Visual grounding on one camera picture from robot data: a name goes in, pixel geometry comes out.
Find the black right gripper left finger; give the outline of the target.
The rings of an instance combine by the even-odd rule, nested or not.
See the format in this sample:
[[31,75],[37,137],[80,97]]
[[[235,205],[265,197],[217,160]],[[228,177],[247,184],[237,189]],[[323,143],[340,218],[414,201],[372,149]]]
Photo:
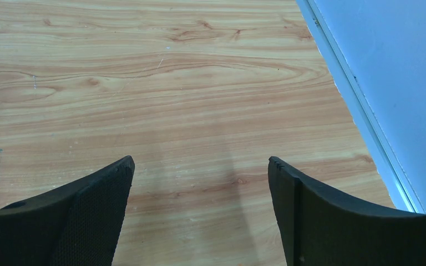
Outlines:
[[0,265],[111,265],[134,170],[125,156],[1,208]]

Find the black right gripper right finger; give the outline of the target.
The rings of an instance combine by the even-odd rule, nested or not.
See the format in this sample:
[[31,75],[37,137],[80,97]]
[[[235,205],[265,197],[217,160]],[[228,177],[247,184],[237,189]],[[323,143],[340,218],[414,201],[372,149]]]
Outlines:
[[426,265],[426,214],[354,197],[275,156],[268,184],[288,265]]

